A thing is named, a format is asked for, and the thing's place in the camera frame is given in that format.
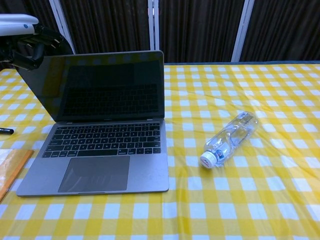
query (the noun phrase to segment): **pen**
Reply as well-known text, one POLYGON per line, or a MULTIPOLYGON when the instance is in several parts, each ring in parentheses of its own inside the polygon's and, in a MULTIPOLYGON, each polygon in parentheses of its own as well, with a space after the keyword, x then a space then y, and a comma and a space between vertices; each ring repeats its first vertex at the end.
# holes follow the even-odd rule
POLYGON ((15 131, 9 128, 2 128, 0 127, 0 134, 13 134, 15 131))

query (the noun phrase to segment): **laptop screen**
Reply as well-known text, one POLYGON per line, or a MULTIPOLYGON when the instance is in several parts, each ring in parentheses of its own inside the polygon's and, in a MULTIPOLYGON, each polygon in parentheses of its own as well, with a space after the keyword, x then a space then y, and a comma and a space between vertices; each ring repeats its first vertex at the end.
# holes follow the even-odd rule
POLYGON ((46 56, 19 74, 56 122, 163 118, 161 51, 46 56))

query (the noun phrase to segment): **plastic bottle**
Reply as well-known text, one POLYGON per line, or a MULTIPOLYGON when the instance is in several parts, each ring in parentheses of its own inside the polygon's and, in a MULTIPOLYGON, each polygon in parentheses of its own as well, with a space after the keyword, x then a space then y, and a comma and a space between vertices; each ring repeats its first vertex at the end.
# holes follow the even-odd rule
POLYGON ((223 166, 243 141, 252 135, 258 125, 257 117, 251 112, 245 111, 236 116, 204 145, 204 153, 200 156, 202 165, 208 169, 223 166))

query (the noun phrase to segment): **gingham pattern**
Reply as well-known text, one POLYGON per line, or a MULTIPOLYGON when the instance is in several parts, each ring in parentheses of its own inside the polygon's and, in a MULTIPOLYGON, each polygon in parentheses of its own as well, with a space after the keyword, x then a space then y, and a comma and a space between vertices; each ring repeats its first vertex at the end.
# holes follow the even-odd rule
MULTIPOLYGON (((166 193, 20 198, 0 204, 6 240, 318 240, 320 65, 165 69, 166 193), (260 128, 225 167, 205 169, 206 140, 242 111, 260 128)), ((14 70, 0 72, 1 148, 37 151, 52 119, 14 70)))

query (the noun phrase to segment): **white bottle cap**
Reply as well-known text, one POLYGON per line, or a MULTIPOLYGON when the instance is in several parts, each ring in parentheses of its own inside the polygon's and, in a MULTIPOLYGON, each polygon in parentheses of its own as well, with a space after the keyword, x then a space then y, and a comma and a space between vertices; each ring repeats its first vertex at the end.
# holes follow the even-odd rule
POLYGON ((216 163, 217 163, 217 158, 216 156, 210 152, 210 151, 205 151, 201 156, 200 156, 200 162, 204 167, 207 169, 211 169, 216 163))

